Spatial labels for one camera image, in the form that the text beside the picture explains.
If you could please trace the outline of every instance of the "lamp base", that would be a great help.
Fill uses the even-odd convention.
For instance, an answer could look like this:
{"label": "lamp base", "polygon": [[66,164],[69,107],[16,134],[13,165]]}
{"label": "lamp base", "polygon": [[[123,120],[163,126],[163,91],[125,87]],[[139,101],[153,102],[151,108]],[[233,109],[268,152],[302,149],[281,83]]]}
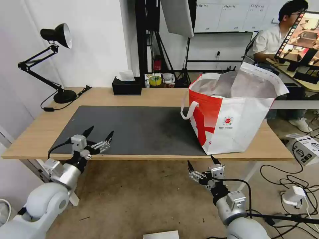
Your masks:
{"label": "lamp base", "polygon": [[74,91],[65,90],[65,91],[58,91],[57,94],[53,96],[54,102],[58,104],[69,103],[76,99],[77,95]]}

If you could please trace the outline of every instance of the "white shirt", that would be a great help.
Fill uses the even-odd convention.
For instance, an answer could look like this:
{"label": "white shirt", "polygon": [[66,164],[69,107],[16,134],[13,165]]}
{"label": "white shirt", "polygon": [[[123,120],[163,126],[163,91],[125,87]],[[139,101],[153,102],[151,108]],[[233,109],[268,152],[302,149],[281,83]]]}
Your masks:
{"label": "white shirt", "polygon": [[253,58],[254,54],[259,52],[264,54],[276,54],[285,38],[286,36],[282,36],[280,32],[279,25],[260,32],[247,55]]}

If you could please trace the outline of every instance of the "bag handle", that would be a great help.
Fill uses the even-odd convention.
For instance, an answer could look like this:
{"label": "bag handle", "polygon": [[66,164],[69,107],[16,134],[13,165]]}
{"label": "bag handle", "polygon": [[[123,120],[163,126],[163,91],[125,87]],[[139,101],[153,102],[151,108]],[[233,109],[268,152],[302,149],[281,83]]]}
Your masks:
{"label": "bag handle", "polygon": [[184,106],[185,106],[185,100],[186,100],[186,96],[187,96],[187,92],[185,93],[183,99],[182,99],[182,102],[181,102],[181,105],[180,105],[180,115],[182,116],[183,119],[185,120],[189,120],[192,116],[193,116],[193,113],[195,111],[195,108],[199,105],[196,101],[193,101],[190,106],[189,106],[189,109],[188,109],[188,112],[187,112],[187,115],[185,116],[183,114],[183,110],[184,110]]}

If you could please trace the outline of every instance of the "black tissue box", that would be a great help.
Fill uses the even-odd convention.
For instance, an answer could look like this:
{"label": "black tissue box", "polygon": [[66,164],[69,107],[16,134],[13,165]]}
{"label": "black tissue box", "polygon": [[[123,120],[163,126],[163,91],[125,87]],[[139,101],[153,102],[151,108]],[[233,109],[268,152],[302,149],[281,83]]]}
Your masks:
{"label": "black tissue box", "polygon": [[135,81],[120,81],[115,77],[112,83],[114,95],[141,95],[140,78],[134,77],[134,79]]}

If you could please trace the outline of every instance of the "black hair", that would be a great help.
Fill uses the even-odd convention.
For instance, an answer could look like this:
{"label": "black hair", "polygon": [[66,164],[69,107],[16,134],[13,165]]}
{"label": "black hair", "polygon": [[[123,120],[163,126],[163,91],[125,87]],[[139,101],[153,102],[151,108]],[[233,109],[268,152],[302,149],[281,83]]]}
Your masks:
{"label": "black hair", "polygon": [[306,0],[292,0],[280,9],[278,20],[281,22],[285,15],[291,16],[295,12],[306,11],[308,9],[308,2]]}

